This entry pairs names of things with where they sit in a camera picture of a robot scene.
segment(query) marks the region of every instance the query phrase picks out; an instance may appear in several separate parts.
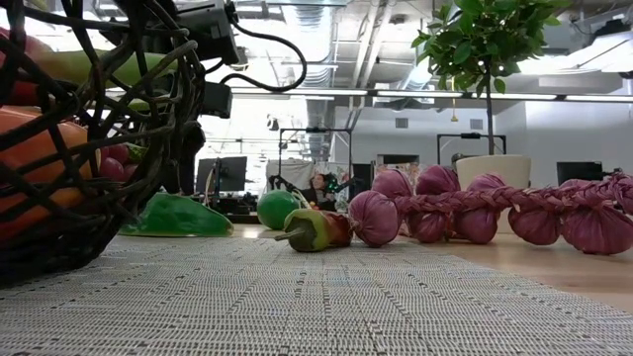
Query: tree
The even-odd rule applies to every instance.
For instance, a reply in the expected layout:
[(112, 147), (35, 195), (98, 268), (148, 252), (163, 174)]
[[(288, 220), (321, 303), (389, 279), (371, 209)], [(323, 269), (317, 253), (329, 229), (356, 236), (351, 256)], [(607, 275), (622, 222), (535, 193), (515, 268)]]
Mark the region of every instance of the tree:
[(518, 62), (543, 55), (545, 25), (561, 23), (554, 13), (570, 5), (567, 0), (455, 0), (433, 12), (429, 33), (418, 31), (411, 47), (423, 45), (417, 58), (429, 58), (428, 71), (439, 76), (438, 88), (467, 92), (476, 85), (477, 96), (486, 91), (489, 154), (495, 154), (492, 86), (505, 92), (502, 78), (519, 73)]

